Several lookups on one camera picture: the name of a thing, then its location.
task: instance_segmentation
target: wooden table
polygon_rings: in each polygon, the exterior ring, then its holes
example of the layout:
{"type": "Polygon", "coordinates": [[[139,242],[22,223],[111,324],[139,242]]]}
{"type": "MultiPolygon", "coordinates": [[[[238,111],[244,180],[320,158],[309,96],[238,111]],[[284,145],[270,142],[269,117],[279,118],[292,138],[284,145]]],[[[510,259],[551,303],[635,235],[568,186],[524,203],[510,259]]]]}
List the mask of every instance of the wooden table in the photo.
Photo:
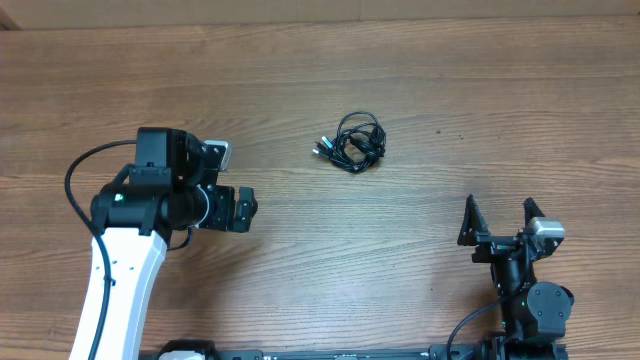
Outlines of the wooden table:
{"type": "MultiPolygon", "coordinates": [[[[640,17],[0,33],[1,358],[67,358],[90,236],[63,175],[140,126],[230,141],[219,183],[260,201],[250,233],[197,231],[168,256],[143,349],[443,343],[495,299],[455,241],[474,193],[495,234],[523,226],[528,196],[564,222],[535,268],[576,296],[572,359],[640,357],[640,17]],[[353,110],[388,132],[357,176],[311,154],[353,110]]],[[[82,164],[78,198],[132,159],[82,164]]]]}

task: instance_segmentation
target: tangled cable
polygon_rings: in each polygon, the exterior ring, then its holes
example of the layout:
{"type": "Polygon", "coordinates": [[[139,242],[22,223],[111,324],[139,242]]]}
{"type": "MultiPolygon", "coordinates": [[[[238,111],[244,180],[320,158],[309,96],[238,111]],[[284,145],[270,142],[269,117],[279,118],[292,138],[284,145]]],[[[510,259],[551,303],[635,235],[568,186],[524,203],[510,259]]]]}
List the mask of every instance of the tangled cable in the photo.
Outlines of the tangled cable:
{"type": "Polygon", "coordinates": [[[381,157],[384,157],[387,134],[382,129],[382,126],[380,126],[375,115],[367,111],[356,111],[340,120],[335,139],[329,141],[329,139],[323,136],[322,141],[323,142],[316,142],[317,149],[313,149],[314,154],[328,159],[333,165],[345,171],[359,173],[375,165],[381,157]],[[342,129],[344,123],[355,115],[367,115],[371,117],[374,122],[363,123],[354,128],[342,129]],[[372,129],[370,131],[362,130],[362,128],[366,127],[371,127],[372,129]],[[364,159],[355,162],[347,155],[345,152],[347,140],[364,154],[364,159]]]}

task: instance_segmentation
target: bundle of black cable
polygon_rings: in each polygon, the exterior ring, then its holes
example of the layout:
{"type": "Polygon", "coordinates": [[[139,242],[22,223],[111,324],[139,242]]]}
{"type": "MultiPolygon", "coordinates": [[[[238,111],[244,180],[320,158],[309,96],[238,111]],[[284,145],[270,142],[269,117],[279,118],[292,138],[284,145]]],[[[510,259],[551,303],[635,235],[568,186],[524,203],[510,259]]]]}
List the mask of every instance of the bundle of black cable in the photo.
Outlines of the bundle of black cable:
{"type": "Polygon", "coordinates": [[[316,142],[318,148],[313,149],[314,154],[328,159],[333,165],[350,173],[359,173],[375,165],[381,157],[384,157],[387,134],[382,130],[382,126],[380,126],[375,115],[366,111],[356,111],[340,120],[335,139],[329,141],[329,139],[323,136],[322,141],[323,142],[316,142]],[[342,126],[356,115],[367,115],[373,119],[373,122],[363,123],[353,128],[342,129],[342,126]],[[347,140],[364,154],[364,159],[356,162],[347,155],[345,151],[347,140]]]}

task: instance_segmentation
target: black cable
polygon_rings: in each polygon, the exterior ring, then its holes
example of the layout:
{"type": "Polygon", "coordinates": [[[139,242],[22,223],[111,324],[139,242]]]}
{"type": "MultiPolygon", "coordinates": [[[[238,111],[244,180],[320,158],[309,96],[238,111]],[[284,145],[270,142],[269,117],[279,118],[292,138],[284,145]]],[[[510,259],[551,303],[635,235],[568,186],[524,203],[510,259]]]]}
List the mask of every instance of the black cable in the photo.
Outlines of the black cable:
{"type": "Polygon", "coordinates": [[[105,247],[104,242],[102,241],[100,232],[91,223],[91,220],[89,220],[89,218],[84,213],[84,211],[82,211],[82,208],[80,208],[80,205],[78,205],[78,202],[76,201],[76,199],[73,197],[73,194],[71,193],[71,175],[73,174],[73,171],[78,166],[78,164],[80,164],[84,159],[88,158],[89,156],[97,152],[100,152],[104,149],[109,149],[109,148],[120,146],[120,145],[132,145],[135,143],[136,143],[135,140],[122,140],[122,141],[115,141],[109,144],[104,144],[104,145],[98,146],[95,149],[91,149],[86,153],[80,155],[80,157],[77,158],[71,164],[71,166],[69,166],[69,169],[67,170],[67,175],[64,177],[64,191],[67,194],[67,199],[69,200],[71,207],[73,207],[73,210],[76,211],[76,213],[78,214],[82,222],[87,226],[87,228],[89,229],[93,237],[96,239],[96,243],[98,244],[98,247],[100,248],[100,253],[102,254],[102,261],[104,262],[104,293],[102,294],[102,307],[100,308],[100,317],[98,318],[98,326],[96,328],[96,333],[93,337],[93,343],[91,344],[91,351],[89,352],[89,360],[95,359],[96,353],[98,351],[98,345],[100,345],[100,338],[102,337],[102,330],[104,329],[104,322],[107,317],[107,308],[109,306],[109,295],[111,294],[111,282],[113,280],[111,279],[111,266],[109,264],[109,254],[107,253],[107,248],[105,247]]]}
{"type": "Polygon", "coordinates": [[[189,226],[187,228],[187,238],[184,239],[182,244],[180,244],[179,246],[176,246],[176,247],[169,248],[169,249],[167,249],[167,251],[173,251],[173,250],[178,250],[178,249],[182,249],[184,247],[187,247],[187,245],[191,244],[191,240],[192,239],[193,239],[193,228],[191,226],[189,226]]]}
{"type": "Polygon", "coordinates": [[[387,134],[382,129],[382,126],[380,126],[375,115],[367,111],[356,111],[340,120],[335,139],[329,141],[323,136],[322,141],[324,143],[316,143],[318,148],[313,149],[314,154],[328,159],[335,166],[348,172],[359,173],[375,165],[381,157],[384,157],[387,134]],[[363,123],[354,128],[342,129],[344,123],[355,115],[367,115],[373,119],[373,122],[363,123]],[[363,130],[363,128],[366,127],[371,127],[371,130],[363,130]],[[364,159],[355,162],[347,155],[345,152],[347,140],[364,154],[364,159]]]}
{"type": "Polygon", "coordinates": [[[477,316],[484,314],[485,312],[493,309],[494,307],[496,307],[497,305],[501,305],[503,303],[505,303],[508,300],[513,299],[514,297],[516,297],[520,291],[522,291],[522,288],[524,287],[524,285],[527,283],[527,278],[529,277],[529,272],[530,272],[530,267],[531,267],[531,259],[529,259],[529,244],[528,242],[525,243],[524,245],[524,257],[525,257],[525,275],[522,278],[522,281],[520,282],[520,284],[518,285],[518,288],[516,289],[516,291],[514,291],[513,293],[511,293],[510,295],[507,296],[502,296],[500,297],[498,300],[492,302],[489,305],[486,305],[474,312],[472,312],[471,314],[469,314],[466,318],[462,319],[462,321],[460,321],[460,323],[458,324],[458,326],[455,327],[455,329],[453,329],[453,331],[451,332],[451,335],[449,335],[449,340],[447,340],[447,360],[452,360],[451,357],[451,345],[453,344],[453,339],[456,337],[456,334],[458,334],[458,331],[460,331],[460,329],[462,329],[463,326],[465,326],[469,321],[475,319],[477,316]]]}

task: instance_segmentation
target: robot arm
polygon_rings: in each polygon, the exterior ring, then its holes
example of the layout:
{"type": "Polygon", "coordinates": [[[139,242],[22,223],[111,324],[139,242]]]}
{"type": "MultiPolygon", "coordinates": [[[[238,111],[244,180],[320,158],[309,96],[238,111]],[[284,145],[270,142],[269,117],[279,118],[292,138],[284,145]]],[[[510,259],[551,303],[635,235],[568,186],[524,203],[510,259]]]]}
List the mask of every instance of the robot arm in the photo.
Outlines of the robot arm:
{"type": "MultiPolygon", "coordinates": [[[[173,230],[249,231],[258,209],[253,189],[216,185],[226,171],[226,142],[200,142],[181,130],[141,128],[136,162],[91,203],[91,224],[110,259],[111,288],[95,359],[137,359],[151,289],[173,230]]],[[[105,269],[92,240],[91,276],[71,359],[87,359],[104,294],[105,269]]]]}

